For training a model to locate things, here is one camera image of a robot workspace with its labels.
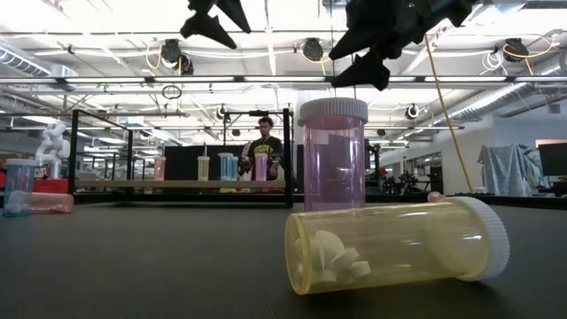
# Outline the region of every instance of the fluorescent light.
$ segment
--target fluorescent light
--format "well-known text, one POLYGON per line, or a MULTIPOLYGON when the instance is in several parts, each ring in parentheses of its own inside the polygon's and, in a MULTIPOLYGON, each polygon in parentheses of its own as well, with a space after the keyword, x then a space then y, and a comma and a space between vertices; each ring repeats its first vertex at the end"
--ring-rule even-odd
POLYGON ((145 83, 141 77, 66 78, 68 83, 145 83))
POLYGON ((125 144, 126 142, 122 141, 121 139, 118 138, 112 138, 112 137, 97 137, 99 140, 101 140, 102 142, 105 143, 110 143, 110 144, 125 144))
POLYGON ((151 76, 156 76, 156 74, 154 72, 152 72, 150 69, 142 69, 142 72, 147 73, 147 74, 151 74, 151 76))
POLYGON ((325 82, 324 76, 245 76, 246 82, 325 82))
POLYGON ((531 76, 518 76, 518 82, 567 82, 567 76, 545 76, 545 77, 531 77, 531 76))
POLYGON ((388 149, 388 150, 392 150, 392 149, 407 149, 409 148, 409 146, 397 146, 397 145, 392 145, 392 146, 381 146, 381 149, 388 149))
POLYGON ((390 82, 415 82, 414 76, 391 76, 390 82))
POLYGON ((47 116, 24 116, 23 118, 29 121, 36 121, 43 124, 55 124, 61 122, 60 120, 47 116))
POLYGON ((57 81, 51 78, 7 78, 0 79, 0 84, 55 84, 57 81))
POLYGON ((409 127, 394 127, 394 126, 367 126, 364 129, 392 129, 392 130, 406 130, 409 127))
POLYGON ((371 143, 376 143, 376 144, 407 144, 409 143, 408 141, 401 141, 401 140, 396 140, 396 141, 388 141, 388 140, 370 140, 371 143))
POLYGON ((147 150, 147 151, 142 151, 142 153, 148 155, 159 155, 159 152, 157 150, 147 150))
MULTIPOLYGON (((506 76, 440 76, 440 82, 502 82, 506 76)), ((435 77, 425 77, 426 82, 435 82, 435 77)))
POLYGON ((155 82, 233 82, 234 76, 168 76, 157 77, 155 82))

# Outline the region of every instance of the blue cup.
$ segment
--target blue cup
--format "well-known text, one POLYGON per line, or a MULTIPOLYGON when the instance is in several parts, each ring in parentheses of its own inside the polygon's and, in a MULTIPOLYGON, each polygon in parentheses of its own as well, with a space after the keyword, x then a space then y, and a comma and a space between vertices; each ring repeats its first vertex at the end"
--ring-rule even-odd
POLYGON ((8 159, 8 175, 4 192, 2 216, 29 216, 34 192, 35 168, 38 162, 32 159, 8 159))

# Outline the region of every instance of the robotic arm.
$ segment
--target robotic arm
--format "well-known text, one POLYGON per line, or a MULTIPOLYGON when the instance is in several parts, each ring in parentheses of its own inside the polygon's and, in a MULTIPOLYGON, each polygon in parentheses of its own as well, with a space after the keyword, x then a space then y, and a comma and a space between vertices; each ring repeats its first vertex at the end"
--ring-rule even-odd
POLYGON ((51 179, 58 179, 61 172, 61 159, 67 159, 71 145, 63 139, 66 126, 63 123, 50 124, 42 133, 42 144, 35 152, 35 159, 40 166, 51 164, 51 179))

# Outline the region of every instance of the table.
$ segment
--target table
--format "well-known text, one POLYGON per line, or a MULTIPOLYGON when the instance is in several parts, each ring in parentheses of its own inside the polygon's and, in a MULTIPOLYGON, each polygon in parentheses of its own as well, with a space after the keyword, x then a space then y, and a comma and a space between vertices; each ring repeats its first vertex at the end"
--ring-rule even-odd
POLYGON ((285 269, 285 208, 144 203, 0 218, 0 317, 565 317, 567 211, 494 209, 512 248, 498 278, 303 297, 285 269))

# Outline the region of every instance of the man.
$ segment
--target man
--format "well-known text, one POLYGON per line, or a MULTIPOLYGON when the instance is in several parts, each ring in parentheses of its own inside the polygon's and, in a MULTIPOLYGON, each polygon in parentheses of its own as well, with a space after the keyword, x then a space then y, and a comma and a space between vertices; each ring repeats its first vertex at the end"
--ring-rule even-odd
POLYGON ((256 171, 254 169, 255 155, 265 153, 268 155, 267 178, 269 181, 273 181, 277 178, 277 164, 274 163, 274 160, 280 160, 281 158, 280 154, 283 151, 282 141, 269 134, 274 127, 274 122, 268 116, 261 118, 258 124, 260 125, 262 137, 252 142, 250 151, 248 151, 248 159, 252 168, 252 180, 256 179, 256 171))

